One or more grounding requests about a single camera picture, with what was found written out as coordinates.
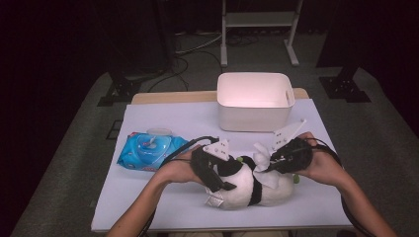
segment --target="white container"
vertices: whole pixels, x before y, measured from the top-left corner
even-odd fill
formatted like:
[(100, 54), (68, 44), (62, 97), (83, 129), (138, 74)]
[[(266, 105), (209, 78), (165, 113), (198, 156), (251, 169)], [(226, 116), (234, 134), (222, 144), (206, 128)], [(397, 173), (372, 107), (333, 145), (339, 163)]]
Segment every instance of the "white container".
[(223, 73), (216, 96), (219, 126), (229, 131), (283, 128), (295, 103), (290, 79), (281, 73)]

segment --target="person's right hand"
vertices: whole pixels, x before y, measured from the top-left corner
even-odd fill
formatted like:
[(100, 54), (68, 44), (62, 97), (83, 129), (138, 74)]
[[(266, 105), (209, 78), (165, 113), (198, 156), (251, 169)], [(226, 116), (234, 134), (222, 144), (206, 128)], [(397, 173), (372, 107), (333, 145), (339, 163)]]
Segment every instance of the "person's right hand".
[[(316, 140), (310, 139), (314, 138), (311, 132), (303, 133), (299, 138), (305, 139), (311, 146), (317, 144)], [(340, 188), (345, 182), (352, 179), (330, 154), (318, 149), (313, 149), (311, 164), (305, 170), (297, 171), (295, 173), (306, 176), (318, 183), (335, 186), (337, 188)]]

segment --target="black and white plush toy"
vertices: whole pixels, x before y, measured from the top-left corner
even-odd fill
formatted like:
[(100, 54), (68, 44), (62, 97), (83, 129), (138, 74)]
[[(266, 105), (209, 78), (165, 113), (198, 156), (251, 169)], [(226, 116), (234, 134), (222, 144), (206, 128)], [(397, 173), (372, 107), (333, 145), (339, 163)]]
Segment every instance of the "black and white plush toy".
[(207, 186), (208, 205), (222, 209), (254, 204), (272, 206), (293, 194), (293, 175), (281, 174), (277, 170), (264, 172), (270, 166), (271, 155), (261, 144), (257, 143), (255, 147), (258, 152), (253, 158), (241, 156), (234, 159), (227, 155), (221, 159), (208, 155), (205, 147), (194, 151), (191, 165)]

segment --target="hand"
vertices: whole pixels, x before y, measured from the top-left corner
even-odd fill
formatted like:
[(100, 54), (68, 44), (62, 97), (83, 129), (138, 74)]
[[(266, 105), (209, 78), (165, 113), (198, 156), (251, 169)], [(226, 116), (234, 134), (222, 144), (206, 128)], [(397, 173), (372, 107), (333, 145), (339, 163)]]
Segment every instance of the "hand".
[(163, 178), (167, 183), (196, 182), (203, 184), (190, 165), (192, 152), (200, 146), (197, 145), (189, 151), (178, 155), (175, 159), (161, 167), (154, 176)]
[[(306, 139), (311, 146), (317, 145), (311, 132), (303, 133), (299, 136), (301, 139)], [(348, 173), (333, 159), (333, 157), (325, 151), (313, 150), (313, 159), (311, 164), (305, 169), (296, 174), (306, 176), (318, 183), (324, 185), (331, 185), (340, 188), (348, 180), (352, 178)]]

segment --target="person's right arm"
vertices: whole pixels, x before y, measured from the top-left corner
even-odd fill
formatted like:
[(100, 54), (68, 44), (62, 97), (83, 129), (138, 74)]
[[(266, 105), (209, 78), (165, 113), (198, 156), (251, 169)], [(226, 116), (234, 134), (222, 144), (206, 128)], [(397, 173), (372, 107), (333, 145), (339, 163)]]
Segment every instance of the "person's right arm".
[[(307, 132), (300, 135), (299, 138), (313, 138), (313, 135)], [(307, 142), (310, 145), (316, 144), (313, 139), (307, 139)], [(313, 159), (308, 168), (296, 173), (318, 183), (336, 187), (354, 217), (372, 234), (385, 237), (397, 236), (370, 203), (357, 182), (330, 154), (314, 150)]]

